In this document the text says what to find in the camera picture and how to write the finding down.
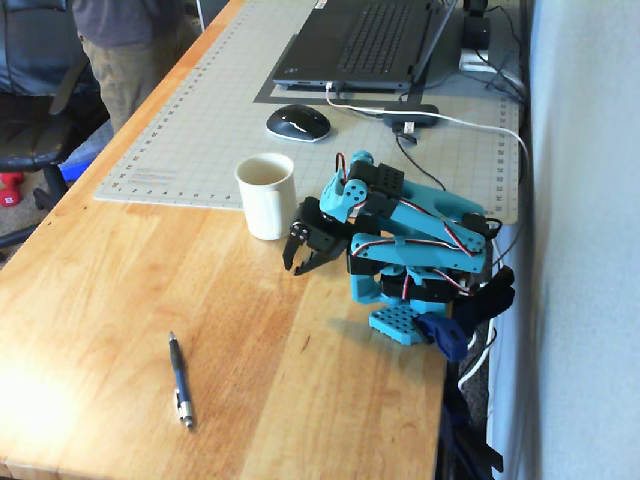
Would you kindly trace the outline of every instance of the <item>laptop keyboard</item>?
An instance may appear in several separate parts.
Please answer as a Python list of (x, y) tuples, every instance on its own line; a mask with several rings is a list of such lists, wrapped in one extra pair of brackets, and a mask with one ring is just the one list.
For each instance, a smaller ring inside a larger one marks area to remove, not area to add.
[(387, 73), (409, 19), (408, 3), (376, 3), (360, 14), (338, 62), (338, 71)]

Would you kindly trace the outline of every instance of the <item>gray shirt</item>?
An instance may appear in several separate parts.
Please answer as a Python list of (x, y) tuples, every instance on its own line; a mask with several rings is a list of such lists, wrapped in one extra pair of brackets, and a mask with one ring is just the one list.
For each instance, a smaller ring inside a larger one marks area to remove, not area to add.
[(74, 0), (78, 32), (100, 47), (148, 43), (182, 19), (179, 0)]

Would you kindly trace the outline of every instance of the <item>white cable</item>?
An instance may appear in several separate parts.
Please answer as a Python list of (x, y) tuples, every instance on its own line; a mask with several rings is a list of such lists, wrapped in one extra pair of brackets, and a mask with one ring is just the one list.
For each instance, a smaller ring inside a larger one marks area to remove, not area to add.
[[(331, 90), (331, 88), (333, 88), (333, 82), (327, 82), (326, 89), (325, 89), (325, 99), (327, 100), (327, 103), (329, 105), (331, 105), (333, 108), (347, 108), (347, 109), (352, 110), (354, 112), (373, 113), (375, 115), (381, 115), (381, 114), (384, 114), (384, 113), (394, 114), (394, 115), (425, 115), (427, 117), (442, 118), (444, 120), (449, 120), (450, 122), (457, 123), (459, 125), (464, 125), (464, 126), (472, 127), (472, 128), (478, 128), (480, 130), (509, 134), (513, 138), (515, 138), (518, 141), (518, 143), (522, 146), (522, 150), (524, 152), (524, 158), (525, 158), (524, 169), (525, 169), (525, 172), (526, 172), (526, 179), (527, 179), (527, 181), (530, 181), (529, 179), (531, 178), (532, 165), (531, 165), (531, 159), (529, 158), (529, 149), (527, 148), (527, 145), (524, 143), (524, 140), (522, 140), (522, 138), (520, 138), (520, 135), (518, 135), (516, 132), (512, 132), (508, 128), (493, 127), (493, 126), (490, 126), (490, 125), (480, 125), (478, 123), (467, 122), (465, 120), (459, 120), (457, 118), (448, 117), (446, 115), (441, 115), (439, 113), (431, 113), (431, 112), (398, 112), (398, 111), (393, 111), (393, 110), (378, 110), (378, 109), (375, 109), (375, 108), (353, 107), (351, 105), (337, 105), (337, 104), (335, 104), (335, 103), (333, 103), (331, 101), (331, 98), (329, 98), (329, 91)], [(525, 191), (525, 194), (527, 195), (526, 198), (528, 198), (529, 192)], [(525, 201), (524, 207), (525, 208), (523, 208), (522, 210), (524, 210), (525, 213), (526, 213), (527, 208), (528, 208), (528, 204), (527, 204), (526, 201)], [(515, 243), (518, 241), (518, 238), (520, 237), (520, 233), (522, 232), (524, 223), (522, 221), (520, 221), (519, 223), (520, 223), (520, 225), (518, 227), (516, 235), (515, 235), (513, 241), (511, 242), (511, 245), (509, 245), (509, 247), (507, 247), (507, 249), (505, 250), (505, 253), (507, 253), (508, 251), (510, 251), (513, 248)]]
[(204, 17), (202, 16), (202, 5), (200, 5), (200, 0), (196, 0), (196, 6), (198, 7), (198, 16), (200, 17), (200, 28), (204, 32)]
[(493, 340), (494, 324), (495, 324), (495, 318), (492, 318), (491, 320), (489, 320), (489, 333), (487, 333), (487, 344), (485, 345), (485, 349), (482, 352), (482, 355), (480, 355), (480, 358), (478, 359), (476, 364), (473, 366), (473, 368), (469, 370), (464, 377), (458, 380), (458, 390), (460, 390), (462, 388), (462, 385), (464, 385), (467, 380), (473, 377), (477, 373), (477, 371), (480, 370), (480, 367), (489, 356), (489, 350), (491, 350), (490, 344), (491, 344), (491, 341)]
[(476, 344), (477, 337), (478, 335), (476, 335), (476, 332), (473, 332), (473, 337), (471, 337), (471, 341), (467, 343), (467, 350), (471, 350), (471, 347), (473, 347)]
[(459, 125), (464, 125), (467, 127), (472, 127), (472, 128), (477, 128), (480, 130), (486, 130), (489, 132), (498, 132), (498, 133), (507, 133), (509, 135), (511, 135), (513, 138), (515, 138), (518, 143), (522, 146), (522, 149), (524, 150), (524, 156), (527, 162), (527, 172), (529, 171), (529, 150), (527, 149), (527, 146), (524, 143), (524, 140), (522, 140), (522, 138), (520, 138), (520, 135), (518, 135), (516, 132), (512, 132), (511, 130), (509, 130), (508, 128), (503, 128), (503, 127), (493, 127), (490, 125), (480, 125), (479, 123), (473, 123), (473, 122), (467, 122), (465, 120), (460, 120), (458, 118), (453, 118), (453, 117), (448, 117), (446, 115), (441, 115), (439, 113), (431, 113), (431, 112), (399, 112), (399, 111), (394, 111), (394, 110), (379, 110), (379, 109), (375, 109), (375, 108), (365, 108), (365, 107), (353, 107), (351, 105), (337, 105), (335, 103), (333, 103), (331, 101), (331, 98), (329, 98), (329, 90), (331, 90), (331, 88), (333, 87), (333, 82), (328, 82), (327, 83), (327, 87), (325, 89), (325, 98), (327, 100), (327, 103), (329, 105), (331, 105), (333, 108), (348, 108), (349, 110), (353, 110), (354, 112), (363, 112), (363, 113), (372, 113), (374, 115), (382, 115), (382, 114), (392, 114), (392, 115), (425, 115), (427, 117), (435, 117), (435, 118), (442, 118), (443, 120), (449, 120), (450, 122), (453, 123), (457, 123)]

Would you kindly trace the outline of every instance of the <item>gray wall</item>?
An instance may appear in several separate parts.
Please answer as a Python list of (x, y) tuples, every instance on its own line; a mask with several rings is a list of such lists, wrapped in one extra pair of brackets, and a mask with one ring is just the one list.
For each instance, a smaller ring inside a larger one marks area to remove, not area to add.
[(636, 0), (536, 1), (531, 300), (492, 353), (505, 479), (640, 475), (639, 26)]

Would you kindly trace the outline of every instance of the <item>wooden desk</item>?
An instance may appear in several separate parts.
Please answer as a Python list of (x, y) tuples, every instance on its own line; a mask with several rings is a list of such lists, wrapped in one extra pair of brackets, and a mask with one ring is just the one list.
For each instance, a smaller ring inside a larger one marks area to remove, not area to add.
[[(0, 476), (427, 478), (435, 347), (367, 326), (343, 261), (294, 278), (241, 212), (96, 202), (232, 1), (2, 270)], [(181, 341), (198, 427), (173, 410)]]

